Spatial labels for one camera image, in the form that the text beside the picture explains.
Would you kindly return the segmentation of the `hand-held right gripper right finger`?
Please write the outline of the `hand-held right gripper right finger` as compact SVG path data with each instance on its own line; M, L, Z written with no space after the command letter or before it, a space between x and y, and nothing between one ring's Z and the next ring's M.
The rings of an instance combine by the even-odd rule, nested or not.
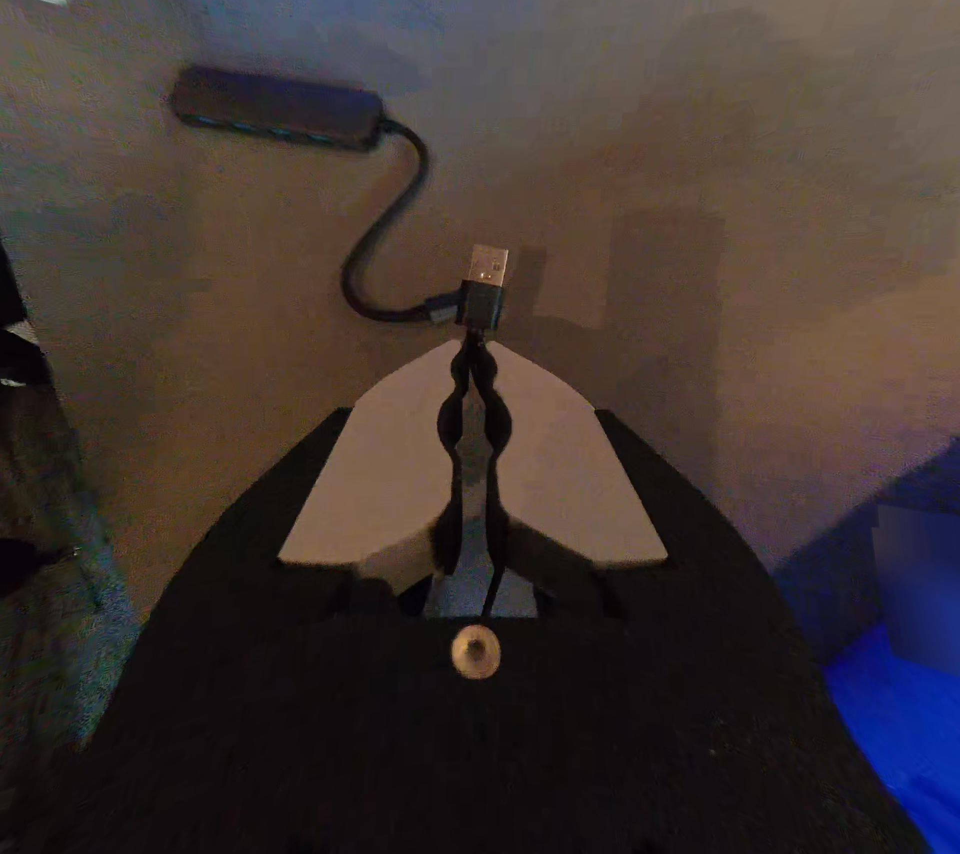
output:
M491 446L486 543L514 570L613 570L668 552L598 411L558 376L502 344L474 347Z

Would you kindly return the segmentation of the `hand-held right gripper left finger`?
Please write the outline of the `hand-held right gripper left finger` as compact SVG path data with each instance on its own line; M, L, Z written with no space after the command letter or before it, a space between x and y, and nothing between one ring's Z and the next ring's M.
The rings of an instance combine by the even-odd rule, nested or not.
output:
M278 552L286 565L346 568L401 594L440 567L431 531L451 500L438 429L454 392L447 341L368 389L349 413Z

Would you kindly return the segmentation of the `blue plastic bin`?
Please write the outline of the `blue plastic bin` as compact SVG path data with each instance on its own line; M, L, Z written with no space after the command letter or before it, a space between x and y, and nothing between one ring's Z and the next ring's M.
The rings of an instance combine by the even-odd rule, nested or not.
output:
M959 850L958 438L774 567L854 740Z

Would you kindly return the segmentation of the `person's patterned jacket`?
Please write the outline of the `person's patterned jacket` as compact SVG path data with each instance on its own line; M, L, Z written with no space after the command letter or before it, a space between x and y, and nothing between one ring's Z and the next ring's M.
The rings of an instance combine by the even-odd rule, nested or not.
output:
M90 740L139 632L10 264L2 250L3 759Z

